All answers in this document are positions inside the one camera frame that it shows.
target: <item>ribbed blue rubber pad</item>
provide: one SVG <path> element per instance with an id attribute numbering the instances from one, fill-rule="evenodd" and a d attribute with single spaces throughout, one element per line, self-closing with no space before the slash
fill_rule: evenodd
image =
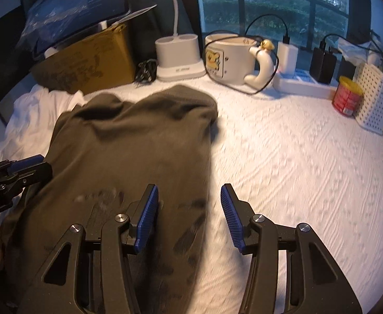
<path id="1" fill-rule="evenodd" d="M 158 208 L 158 188 L 154 186 L 139 220 L 134 249 L 138 254 L 146 245 Z"/>
<path id="2" fill-rule="evenodd" d="M 245 248 L 244 229 L 226 186 L 222 186 L 220 189 L 220 202 L 222 204 L 223 212 L 225 213 L 226 222 L 228 224 L 234 246 L 238 248 L 240 253 L 242 253 Z"/>

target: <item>white basket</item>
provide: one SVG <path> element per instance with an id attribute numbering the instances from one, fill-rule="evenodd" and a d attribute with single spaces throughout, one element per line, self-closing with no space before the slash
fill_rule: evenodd
<path id="1" fill-rule="evenodd" d="M 374 65 L 360 64 L 353 81 L 364 92 L 354 117 L 367 130 L 383 133 L 383 73 Z"/>

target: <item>black charger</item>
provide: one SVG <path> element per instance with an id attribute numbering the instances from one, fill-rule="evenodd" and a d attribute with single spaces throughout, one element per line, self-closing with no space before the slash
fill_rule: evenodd
<path id="1" fill-rule="evenodd" d="M 309 74 L 319 83 L 330 84 L 334 75 L 336 56 L 331 52 L 331 49 L 325 50 L 326 45 L 324 38 L 320 42 L 319 48 L 313 49 Z"/>

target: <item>red can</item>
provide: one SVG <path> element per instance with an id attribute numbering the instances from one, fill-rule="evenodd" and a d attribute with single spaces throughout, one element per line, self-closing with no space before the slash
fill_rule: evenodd
<path id="1" fill-rule="evenodd" d="M 357 108 L 362 95 L 363 91 L 357 83 L 346 76 L 341 76 L 332 105 L 339 113 L 351 116 Z"/>

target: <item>silver screw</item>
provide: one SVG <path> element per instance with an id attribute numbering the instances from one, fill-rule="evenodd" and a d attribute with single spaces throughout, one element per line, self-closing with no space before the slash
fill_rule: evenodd
<path id="1" fill-rule="evenodd" d="M 308 232 L 311 229 L 311 226 L 307 223 L 300 223 L 299 229 L 301 230 L 301 232 Z"/>
<path id="2" fill-rule="evenodd" d="M 81 230 L 81 225 L 73 224 L 73 225 L 71 225 L 69 230 L 71 230 L 71 232 L 73 232 L 73 233 L 79 232 Z"/>
<path id="3" fill-rule="evenodd" d="M 115 216 L 115 221 L 116 222 L 124 222 L 127 220 L 127 215 L 125 214 L 119 214 Z"/>
<path id="4" fill-rule="evenodd" d="M 253 220 L 254 222 L 261 223 L 265 221 L 265 217 L 263 215 L 256 214 L 253 215 Z"/>

